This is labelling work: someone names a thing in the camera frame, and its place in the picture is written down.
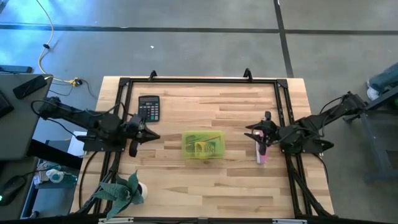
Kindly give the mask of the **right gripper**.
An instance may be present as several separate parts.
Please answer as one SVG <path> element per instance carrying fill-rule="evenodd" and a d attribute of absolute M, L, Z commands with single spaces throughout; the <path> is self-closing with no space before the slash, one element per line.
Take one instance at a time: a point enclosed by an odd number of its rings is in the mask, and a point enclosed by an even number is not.
<path fill-rule="evenodd" d="M 280 128 L 271 120 L 270 111 L 265 112 L 265 119 L 256 124 L 246 126 L 246 129 L 261 131 L 262 134 L 244 133 L 245 136 L 255 140 L 259 144 L 260 155 L 265 155 L 267 147 L 273 145 L 273 142 L 279 139 L 277 132 Z"/>

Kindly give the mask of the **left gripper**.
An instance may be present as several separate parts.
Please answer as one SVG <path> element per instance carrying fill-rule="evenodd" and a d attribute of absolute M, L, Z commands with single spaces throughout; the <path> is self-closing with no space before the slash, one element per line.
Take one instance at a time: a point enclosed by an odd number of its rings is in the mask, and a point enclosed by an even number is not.
<path fill-rule="evenodd" d="M 126 132 L 129 134 L 131 143 L 129 145 L 129 155 L 131 157 L 137 156 L 138 144 L 143 144 L 149 141 L 157 140 L 160 135 L 150 130 L 145 124 L 145 119 L 138 114 L 133 114 L 126 125 Z"/>

